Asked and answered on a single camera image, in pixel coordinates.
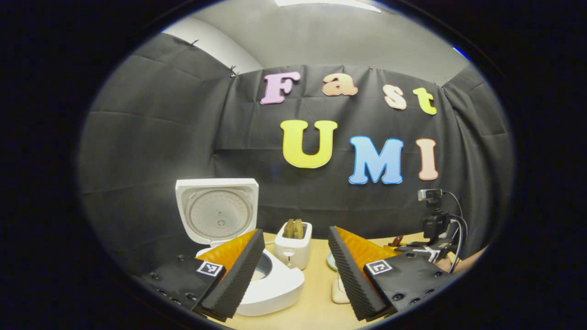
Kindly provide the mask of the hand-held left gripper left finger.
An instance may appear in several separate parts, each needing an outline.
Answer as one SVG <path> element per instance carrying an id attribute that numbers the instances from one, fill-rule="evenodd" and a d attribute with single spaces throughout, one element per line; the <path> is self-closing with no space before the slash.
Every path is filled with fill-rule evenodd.
<path id="1" fill-rule="evenodd" d="M 176 258 L 140 279 L 183 309 L 224 322 L 235 315 L 264 248 L 263 231 L 255 229 L 199 257 Z"/>

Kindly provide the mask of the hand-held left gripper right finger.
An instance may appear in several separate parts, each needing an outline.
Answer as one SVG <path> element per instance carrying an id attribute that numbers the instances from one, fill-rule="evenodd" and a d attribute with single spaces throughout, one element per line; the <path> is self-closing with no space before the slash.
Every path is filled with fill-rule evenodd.
<path id="1" fill-rule="evenodd" d="M 329 228 L 328 245 L 356 318 L 401 313 L 447 287 L 454 274 L 412 253 L 378 246 L 343 228 Z"/>

